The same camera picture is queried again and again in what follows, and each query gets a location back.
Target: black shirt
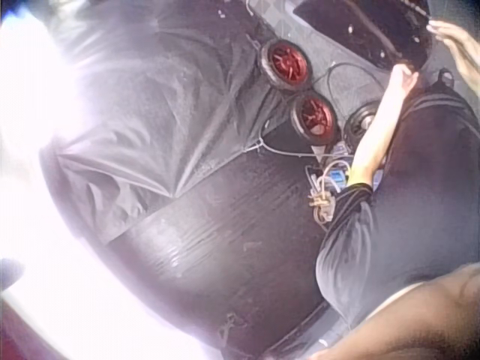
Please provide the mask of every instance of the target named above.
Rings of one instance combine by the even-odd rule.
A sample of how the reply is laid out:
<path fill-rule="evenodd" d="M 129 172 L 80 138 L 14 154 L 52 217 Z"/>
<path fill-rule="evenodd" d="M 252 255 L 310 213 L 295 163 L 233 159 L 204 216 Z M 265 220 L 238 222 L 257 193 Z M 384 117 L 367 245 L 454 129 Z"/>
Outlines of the black shirt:
<path fill-rule="evenodd" d="M 479 139 L 471 109 L 432 91 L 407 107 L 375 193 L 337 195 L 316 263 L 325 299 L 351 328 L 396 292 L 479 256 Z"/>

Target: black tarp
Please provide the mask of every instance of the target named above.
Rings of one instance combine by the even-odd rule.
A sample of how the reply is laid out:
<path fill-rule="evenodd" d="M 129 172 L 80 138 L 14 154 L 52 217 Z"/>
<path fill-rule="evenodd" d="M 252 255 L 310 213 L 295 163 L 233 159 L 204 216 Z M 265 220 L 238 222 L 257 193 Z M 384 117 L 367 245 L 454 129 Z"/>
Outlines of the black tarp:
<path fill-rule="evenodd" d="M 49 30 L 74 69 L 81 114 L 55 152 L 65 196 L 104 244 L 241 154 L 268 119 L 286 118 L 251 42 L 273 35 L 240 1 L 55 10 Z"/>

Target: sleeve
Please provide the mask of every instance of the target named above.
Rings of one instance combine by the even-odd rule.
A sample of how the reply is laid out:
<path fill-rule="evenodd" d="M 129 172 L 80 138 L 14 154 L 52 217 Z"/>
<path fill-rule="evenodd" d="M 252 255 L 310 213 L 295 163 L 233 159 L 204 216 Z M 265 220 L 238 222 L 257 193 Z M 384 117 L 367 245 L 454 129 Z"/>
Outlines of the sleeve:
<path fill-rule="evenodd" d="M 326 239 L 335 233 L 353 214 L 360 211 L 360 204 L 369 201 L 373 194 L 373 189 L 368 184 L 354 184 L 345 187 L 335 197 L 335 210 Z"/>
<path fill-rule="evenodd" d="M 320 292 L 349 324 L 370 266 L 372 194 L 370 185 L 354 184 L 337 195 L 334 217 L 316 260 Z"/>

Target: wheel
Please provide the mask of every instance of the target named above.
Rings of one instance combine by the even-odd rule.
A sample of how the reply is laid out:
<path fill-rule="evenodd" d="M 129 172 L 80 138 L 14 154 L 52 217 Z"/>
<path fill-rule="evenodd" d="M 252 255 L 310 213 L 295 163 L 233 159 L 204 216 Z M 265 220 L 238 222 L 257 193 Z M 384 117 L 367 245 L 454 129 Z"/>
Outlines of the wheel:
<path fill-rule="evenodd" d="M 379 101 L 372 101 L 362 105 L 346 121 L 343 128 L 343 139 L 350 152 L 354 153 L 359 146 L 360 140 L 370 127 L 377 114 Z"/>
<path fill-rule="evenodd" d="M 302 49 L 287 40 L 271 40 L 260 50 L 260 67 L 276 88 L 298 91 L 309 88 L 312 67 Z"/>
<path fill-rule="evenodd" d="M 290 117 L 296 132 L 312 146 L 325 146 L 336 140 L 337 116 L 333 106 L 315 91 L 293 101 Z"/>

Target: gray floor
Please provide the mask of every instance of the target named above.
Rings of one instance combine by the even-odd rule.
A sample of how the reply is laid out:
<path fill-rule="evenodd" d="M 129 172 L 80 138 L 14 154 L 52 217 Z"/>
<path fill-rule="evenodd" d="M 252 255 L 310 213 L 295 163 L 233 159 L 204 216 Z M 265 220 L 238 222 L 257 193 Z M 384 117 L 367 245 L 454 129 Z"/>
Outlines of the gray floor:
<path fill-rule="evenodd" d="M 302 0 L 250 0 L 249 4 L 250 9 L 273 27 L 279 37 L 290 40 L 304 49 L 313 65 L 314 79 L 324 74 L 334 62 L 353 62 L 374 73 L 383 84 L 388 82 L 388 73 L 377 69 L 342 46 L 332 43 L 308 25 L 302 25 L 297 21 L 290 9 L 293 8 L 292 5 L 300 2 Z M 475 38 L 479 38 L 479 15 L 473 14 L 468 6 L 468 1 L 430 0 L 429 4 L 433 18 L 461 25 Z M 421 71 L 422 82 L 433 83 L 437 78 L 438 70 L 443 67 L 454 72 L 457 80 L 455 90 L 466 98 L 479 116 L 479 99 L 461 79 L 449 51 L 441 43 L 434 41 L 431 57 Z M 333 73 L 331 80 L 332 91 L 340 107 L 336 109 L 340 125 L 350 113 L 362 104 L 382 96 L 381 89 L 372 83 L 367 75 L 355 68 L 345 67 L 342 71 Z M 324 80 L 319 81 L 315 85 L 315 89 L 327 95 L 327 98 L 329 97 Z"/>

